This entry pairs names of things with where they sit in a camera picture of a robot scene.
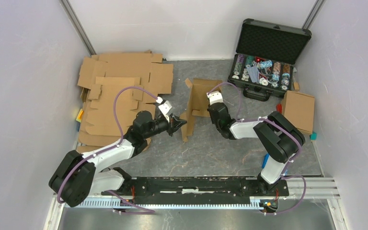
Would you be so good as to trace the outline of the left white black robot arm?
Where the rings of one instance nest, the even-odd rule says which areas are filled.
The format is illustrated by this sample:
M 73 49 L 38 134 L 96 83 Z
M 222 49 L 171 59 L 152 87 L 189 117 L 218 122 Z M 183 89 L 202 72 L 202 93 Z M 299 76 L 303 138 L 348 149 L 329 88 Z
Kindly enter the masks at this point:
M 131 182 L 117 170 L 104 172 L 104 169 L 139 155 L 147 147 L 150 137 L 162 132 L 171 136 L 185 124 L 186 120 L 174 114 L 153 119 L 149 111 L 141 111 L 116 142 L 83 154 L 76 150 L 69 151 L 48 185 L 56 192 L 57 202 L 70 207 L 81 204 L 90 194 L 107 190 L 126 195 L 131 190 Z

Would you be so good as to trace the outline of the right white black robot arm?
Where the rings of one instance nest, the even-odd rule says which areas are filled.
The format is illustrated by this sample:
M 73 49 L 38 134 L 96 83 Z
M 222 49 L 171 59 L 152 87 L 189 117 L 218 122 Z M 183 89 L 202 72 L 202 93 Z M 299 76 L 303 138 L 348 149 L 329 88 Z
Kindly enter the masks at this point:
M 278 111 L 256 120 L 236 121 L 224 103 L 209 105 L 207 110 L 212 124 L 224 138 L 260 140 L 269 157 L 258 174 L 257 188 L 261 194 L 271 195 L 289 163 L 302 151 L 306 142 L 304 135 Z

